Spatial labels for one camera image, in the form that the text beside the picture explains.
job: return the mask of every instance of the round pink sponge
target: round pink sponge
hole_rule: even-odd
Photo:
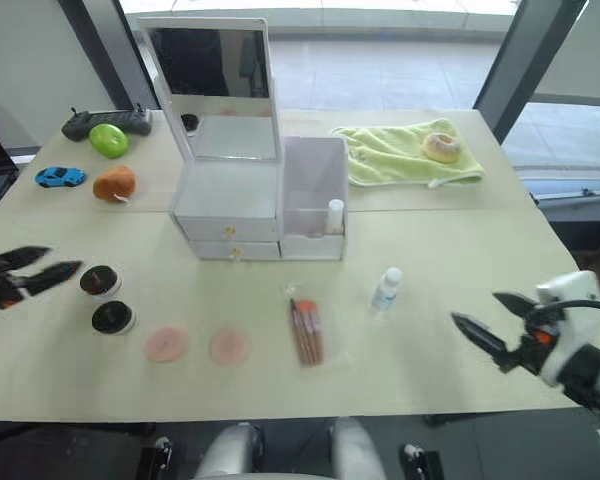
[[[152,362],[173,362],[184,355],[188,346],[189,338],[184,330],[164,327],[151,334],[144,352]]]
[[[220,365],[240,365],[249,353],[249,342],[237,328],[226,328],[211,339],[210,353]]]

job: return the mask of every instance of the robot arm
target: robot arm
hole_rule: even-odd
[[[574,402],[600,409],[600,349],[591,345],[600,329],[600,289],[593,272],[574,272],[537,287],[540,301],[517,293],[494,293],[524,320],[520,346],[504,341],[468,315],[452,313],[460,331],[491,355],[503,373],[517,366],[547,385],[562,385]]]
[[[70,279],[82,265],[82,262],[59,262],[30,277],[12,273],[35,263],[50,250],[28,246],[0,255],[0,310]]]

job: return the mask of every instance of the black remote control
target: black remote control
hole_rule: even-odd
[[[151,133],[153,123],[151,110],[142,108],[140,104],[137,104],[135,110],[113,110],[97,113],[76,112],[75,108],[71,110],[73,111],[73,117],[64,124],[62,133],[74,142],[86,138],[89,131],[101,123],[110,123],[127,133],[137,133],[145,136]]]

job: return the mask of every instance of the green towel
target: green towel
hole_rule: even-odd
[[[430,160],[422,142],[430,133],[446,133],[462,145],[457,162]],[[331,135],[343,137],[349,147],[349,182],[359,187],[396,184],[475,185],[484,177],[464,140],[449,120],[441,118],[409,127],[341,127]]]

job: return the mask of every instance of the drawer handle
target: drawer handle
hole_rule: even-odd
[[[240,255],[242,255],[242,249],[240,249],[240,248],[234,248],[233,250],[231,250],[231,255],[229,255],[229,258],[231,260],[233,260],[234,262],[239,262],[240,261]]]
[[[236,229],[234,227],[227,227],[224,229],[224,238],[227,240],[233,239],[236,236]]]

